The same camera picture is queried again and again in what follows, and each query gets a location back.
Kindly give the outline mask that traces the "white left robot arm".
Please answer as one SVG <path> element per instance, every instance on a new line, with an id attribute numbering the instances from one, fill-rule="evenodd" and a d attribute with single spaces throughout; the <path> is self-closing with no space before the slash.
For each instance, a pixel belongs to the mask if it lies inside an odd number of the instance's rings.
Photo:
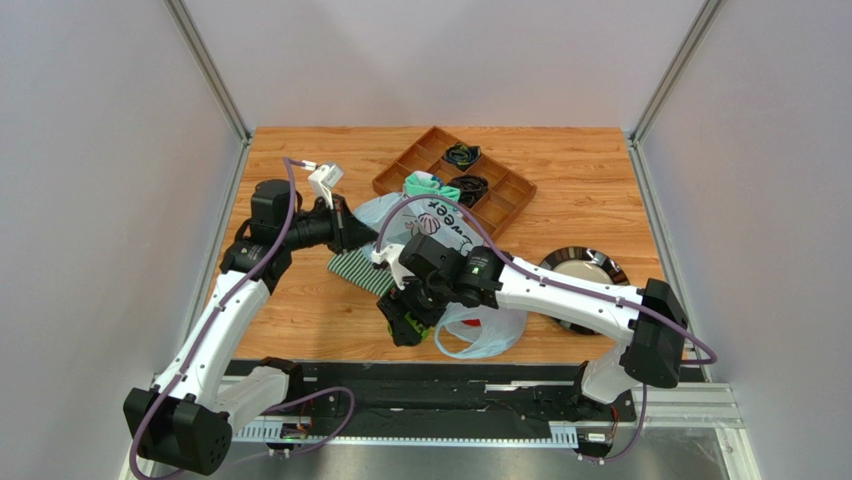
<path id="1" fill-rule="evenodd" d="M 147 459 L 176 472 L 211 475 L 232 438 L 275 405 L 289 407 L 306 394 L 301 365 L 266 357 L 235 385 L 222 379 L 247 327 L 292 263 L 293 252 L 318 245 L 355 251 L 377 239 L 337 194 L 317 196 L 312 209 L 288 180 L 259 183 L 251 215 L 226 250 L 213 294 L 181 350 L 146 389 L 134 388 L 123 412 L 132 435 L 131 469 L 143 475 Z"/>

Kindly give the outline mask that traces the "light blue printed plastic bag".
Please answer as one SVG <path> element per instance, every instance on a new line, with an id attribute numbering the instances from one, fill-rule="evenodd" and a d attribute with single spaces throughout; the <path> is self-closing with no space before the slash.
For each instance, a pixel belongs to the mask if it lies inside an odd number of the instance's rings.
<path id="1" fill-rule="evenodd" d="M 388 227 L 383 244 L 405 244 L 414 234 L 425 234 L 445 246 L 462 253 L 476 246 L 485 246 L 492 238 L 480 232 L 456 208 L 434 199 L 413 201 L 404 206 L 393 218 L 391 210 L 407 200 L 403 193 L 390 193 L 369 200 L 355 209 L 359 220 L 376 231 Z M 519 312 L 498 312 L 485 307 L 465 308 L 459 304 L 448 306 L 446 314 L 430 334 L 436 348 L 444 355 L 458 360 L 496 357 L 513 347 L 522 337 L 528 316 Z M 469 327 L 462 320 L 478 319 L 481 327 Z"/>

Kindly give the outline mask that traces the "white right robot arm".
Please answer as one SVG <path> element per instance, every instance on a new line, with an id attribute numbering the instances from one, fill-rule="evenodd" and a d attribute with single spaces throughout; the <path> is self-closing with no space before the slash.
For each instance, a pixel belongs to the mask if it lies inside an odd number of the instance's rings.
<path id="1" fill-rule="evenodd" d="M 384 296 L 389 319 L 423 321 L 451 304 L 510 309 L 566 320 L 602 334 L 614 347 L 583 368 L 574 383 L 583 400 L 612 403 L 643 384 L 673 389 L 680 382 L 687 316 L 673 288 L 596 283 L 549 271 L 493 246 L 467 253 L 430 236 L 374 248 L 371 261 L 395 282 Z"/>

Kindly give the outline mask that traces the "green watermelon toy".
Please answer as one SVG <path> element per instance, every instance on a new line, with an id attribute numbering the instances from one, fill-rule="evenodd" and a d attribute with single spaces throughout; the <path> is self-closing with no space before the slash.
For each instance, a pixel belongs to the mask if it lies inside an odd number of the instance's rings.
<path id="1" fill-rule="evenodd" d="M 406 327 L 407 338 L 414 344 L 421 343 L 429 336 L 430 327 L 420 321 L 406 319 L 404 325 Z"/>

